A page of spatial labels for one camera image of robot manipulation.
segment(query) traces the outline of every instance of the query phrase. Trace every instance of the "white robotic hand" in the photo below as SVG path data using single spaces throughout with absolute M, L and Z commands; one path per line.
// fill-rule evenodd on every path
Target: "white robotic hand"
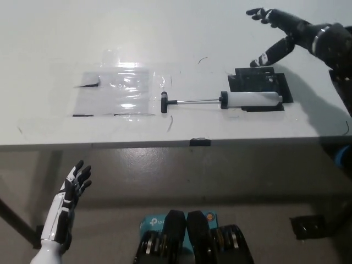
M 59 193 L 54 197 L 41 235 L 42 248 L 31 264 L 61 264 L 61 256 L 71 245 L 74 210 L 79 197 L 92 184 L 90 166 L 79 171 L 83 161 L 67 175 Z

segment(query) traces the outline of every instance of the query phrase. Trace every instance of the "white table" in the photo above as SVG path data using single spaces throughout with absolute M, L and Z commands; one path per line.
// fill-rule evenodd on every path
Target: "white table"
M 270 0 L 265 5 L 311 23 L 352 24 L 349 0 Z M 276 66 L 276 72 L 286 74 L 294 99 L 284 112 L 197 104 L 161 114 L 162 89 L 152 85 L 153 116 L 70 116 L 77 96 L 73 87 L 109 49 L 119 51 L 120 62 L 148 65 L 151 72 L 172 78 L 172 87 L 167 82 L 164 87 L 169 99 L 211 98 L 229 90 L 229 73 L 248 67 L 284 37 L 246 16 L 246 10 L 262 6 L 258 0 L 6 3 L 0 16 L 1 149 L 188 146 L 193 138 L 210 139 L 212 145 L 341 139 L 351 117 L 328 68 L 300 47 Z M 352 129 L 343 138 L 351 135 Z

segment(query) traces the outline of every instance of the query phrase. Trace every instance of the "gray floor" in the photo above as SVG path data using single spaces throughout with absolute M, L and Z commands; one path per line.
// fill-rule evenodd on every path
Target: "gray floor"
M 0 153 L 1 198 L 32 226 L 43 223 L 53 194 L 79 160 L 93 185 L 78 204 L 64 264 L 132 263 L 143 216 L 217 211 L 236 223 L 256 264 L 351 263 L 352 233 L 297 241 L 290 217 L 332 216 L 352 183 L 319 146 L 232 146 Z M 36 253 L 0 219 L 0 263 L 29 263 Z

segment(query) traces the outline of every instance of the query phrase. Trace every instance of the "clear plastic film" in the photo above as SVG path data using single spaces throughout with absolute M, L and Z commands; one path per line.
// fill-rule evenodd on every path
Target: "clear plastic film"
M 105 51 L 99 67 L 83 73 L 73 116 L 150 113 L 153 70 L 140 63 L 120 62 L 118 54 Z

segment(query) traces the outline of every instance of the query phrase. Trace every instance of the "robotic arm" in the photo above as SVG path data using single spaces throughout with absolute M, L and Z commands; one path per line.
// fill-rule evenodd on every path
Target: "robotic arm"
M 352 72 L 352 26 L 343 27 L 339 23 L 312 25 L 278 9 L 255 8 L 246 13 L 254 20 L 261 20 L 262 24 L 283 30 L 287 35 L 253 60 L 251 67 L 272 65 L 299 45 L 338 73 L 348 76 Z
M 88 180 L 91 167 L 79 171 L 82 167 L 83 161 L 73 167 L 54 197 L 41 235 L 42 248 L 31 264 L 61 264 L 61 256 L 70 248 L 74 210 L 79 197 L 92 184 Z

